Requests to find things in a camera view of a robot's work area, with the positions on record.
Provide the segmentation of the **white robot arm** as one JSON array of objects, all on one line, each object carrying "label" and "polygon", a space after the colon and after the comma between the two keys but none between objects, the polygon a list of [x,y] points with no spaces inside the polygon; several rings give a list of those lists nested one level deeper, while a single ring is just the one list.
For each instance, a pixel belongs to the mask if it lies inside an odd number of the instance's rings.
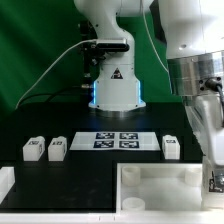
[{"label": "white robot arm", "polygon": [[211,165],[224,167],[224,0],[74,0],[93,26],[99,77],[89,106],[105,113],[143,108],[135,76],[135,40],[119,17],[151,12],[164,32],[172,93],[181,96],[191,127]]}]

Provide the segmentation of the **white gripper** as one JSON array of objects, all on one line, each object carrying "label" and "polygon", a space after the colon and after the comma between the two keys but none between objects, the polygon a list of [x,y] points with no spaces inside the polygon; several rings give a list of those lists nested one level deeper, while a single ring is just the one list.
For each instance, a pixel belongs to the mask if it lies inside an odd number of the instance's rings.
[{"label": "white gripper", "polygon": [[224,166],[224,114],[219,97],[188,97],[185,111],[203,154],[213,166]]}]

